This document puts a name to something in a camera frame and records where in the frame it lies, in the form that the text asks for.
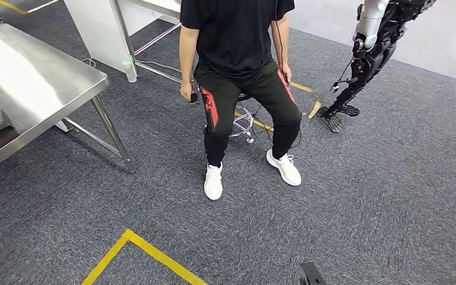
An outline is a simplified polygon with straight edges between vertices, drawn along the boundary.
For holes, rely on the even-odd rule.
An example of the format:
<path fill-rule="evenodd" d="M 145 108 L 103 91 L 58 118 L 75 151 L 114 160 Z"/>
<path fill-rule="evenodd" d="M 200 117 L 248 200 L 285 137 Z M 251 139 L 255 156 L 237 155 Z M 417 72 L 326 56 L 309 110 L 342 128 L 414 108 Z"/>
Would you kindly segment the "person's right hand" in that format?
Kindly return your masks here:
<path fill-rule="evenodd" d="M 182 81 L 180 95 L 189 103 L 195 103 L 198 100 L 198 95 L 193 91 L 190 81 Z"/>

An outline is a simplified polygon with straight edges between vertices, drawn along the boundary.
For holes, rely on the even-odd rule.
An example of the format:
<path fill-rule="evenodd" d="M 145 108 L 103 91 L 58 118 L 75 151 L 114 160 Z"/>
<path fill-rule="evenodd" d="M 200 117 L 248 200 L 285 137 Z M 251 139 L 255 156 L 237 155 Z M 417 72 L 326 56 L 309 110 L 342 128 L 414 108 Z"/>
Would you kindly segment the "person's left hand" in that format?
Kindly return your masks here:
<path fill-rule="evenodd" d="M 289 65 L 287 63 L 283 63 L 280 65 L 280 70 L 281 70 L 281 73 L 285 79 L 285 82 L 287 85 L 290 85 L 291 81 L 292 81 L 292 72 L 291 72 L 291 69 L 289 67 Z"/>

